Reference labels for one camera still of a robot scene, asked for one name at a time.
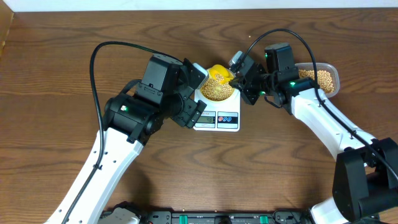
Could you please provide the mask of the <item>yellow measuring scoop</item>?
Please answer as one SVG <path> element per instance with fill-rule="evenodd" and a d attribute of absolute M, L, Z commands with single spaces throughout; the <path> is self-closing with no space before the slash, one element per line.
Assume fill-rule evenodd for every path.
<path fill-rule="evenodd" d="M 208 69 L 210 77 L 220 85 L 225 85 L 234 78 L 233 73 L 222 65 L 214 65 Z"/>

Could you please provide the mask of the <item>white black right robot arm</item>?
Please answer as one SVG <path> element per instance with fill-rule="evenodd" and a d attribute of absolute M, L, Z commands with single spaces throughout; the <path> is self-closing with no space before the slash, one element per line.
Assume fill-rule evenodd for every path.
<path fill-rule="evenodd" d="M 397 143 L 376 139 L 342 114 L 310 77 L 301 77 L 288 43 L 265 48 L 267 66 L 237 52 L 229 61 L 230 85 L 254 105 L 273 96 L 271 105 L 306 124 L 336 161 L 332 196 L 310 209 L 312 223 L 374 221 L 397 206 Z"/>

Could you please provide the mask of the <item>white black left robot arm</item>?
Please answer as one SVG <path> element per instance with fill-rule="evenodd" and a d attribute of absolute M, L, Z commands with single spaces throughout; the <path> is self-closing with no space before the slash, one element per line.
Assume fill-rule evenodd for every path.
<path fill-rule="evenodd" d="M 165 119 L 194 127 L 206 104 L 191 95 L 208 77 L 197 63 L 154 54 L 143 79 L 106 103 L 93 148 L 47 223 L 96 223 L 120 178 Z"/>

